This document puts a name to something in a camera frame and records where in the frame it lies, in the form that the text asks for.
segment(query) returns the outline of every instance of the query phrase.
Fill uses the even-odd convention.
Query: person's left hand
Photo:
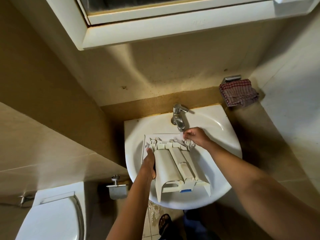
[[[155,172],[155,155],[152,152],[152,149],[147,148],[146,152],[148,155],[146,158],[143,160],[141,168],[146,169],[146,172],[151,173],[152,179],[156,178],[156,172]]]

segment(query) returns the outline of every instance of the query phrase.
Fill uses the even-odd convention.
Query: sink
[[[182,117],[186,128],[201,127],[210,139],[242,158],[239,140],[221,105],[190,109]],[[124,122],[125,160],[132,181],[137,177],[141,166],[144,135],[179,134],[177,126],[171,123],[171,118],[172,113],[165,113]],[[191,192],[162,193],[161,202],[158,202],[153,180],[150,188],[150,201],[171,209],[189,210],[209,205],[231,189],[230,184],[205,149],[196,145],[191,149],[190,154],[210,183],[210,197],[203,187],[198,187]]]

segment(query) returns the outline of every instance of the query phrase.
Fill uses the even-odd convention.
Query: checkered towel
[[[259,99],[259,94],[251,87],[249,79],[220,84],[219,90],[228,107],[235,105],[246,107]]]

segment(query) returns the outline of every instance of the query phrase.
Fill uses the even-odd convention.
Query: chrome faucet
[[[181,104],[174,104],[173,106],[173,116],[171,118],[171,123],[174,124],[174,125],[177,125],[178,127],[178,130],[180,132],[183,132],[184,130],[184,127],[185,127],[185,124],[182,120],[182,117],[181,117],[181,110],[184,111],[184,112],[188,112],[189,109],[185,108],[185,107],[182,107]]]

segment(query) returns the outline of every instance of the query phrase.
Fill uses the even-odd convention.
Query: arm
[[[106,240],[141,240],[148,207],[151,181],[156,177],[153,169],[155,156],[147,148],[139,173],[132,184],[124,206],[115,220]]]
[[[272,238],[320,239],[320,214],[272,177],[211,141],[198,127],[186,130],[184,138],[210,153],[247,213]]]

